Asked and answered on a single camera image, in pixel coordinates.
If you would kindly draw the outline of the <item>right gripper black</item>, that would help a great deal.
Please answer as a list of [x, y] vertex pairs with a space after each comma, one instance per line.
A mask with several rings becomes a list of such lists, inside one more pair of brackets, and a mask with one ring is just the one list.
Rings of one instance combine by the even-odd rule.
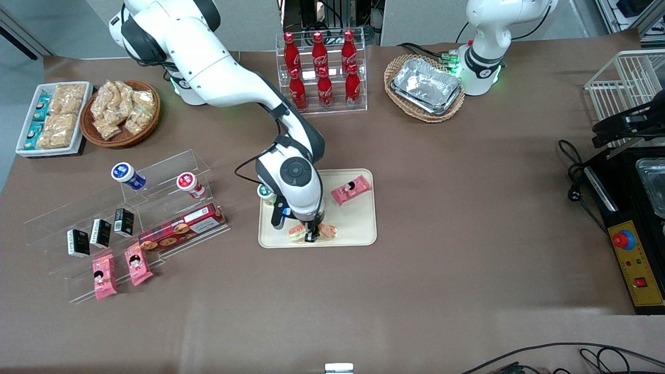
[[287, 218], [304, 222], [306, 230], [313, 230], [305, 233], [305, 242], [315, 243], [320, 236], [320, 232], [315, 228], [325, 220], [325, 201], [309, 205], [299, 205], [295, 201], [287, 201], [287, 205], [289, 206]]

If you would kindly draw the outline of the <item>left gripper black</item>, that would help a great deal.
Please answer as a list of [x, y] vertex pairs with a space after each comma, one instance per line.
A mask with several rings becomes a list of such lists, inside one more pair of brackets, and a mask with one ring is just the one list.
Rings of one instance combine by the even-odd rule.
[[610, 143], [622, 141], [625, 137], [641, 137], [644, 140], [664, 136], [664, 103], [652, 101], [625, 111], [622, 118], [606, 118], [592, 127], [596, 134], [592, 144], [596, 149]]

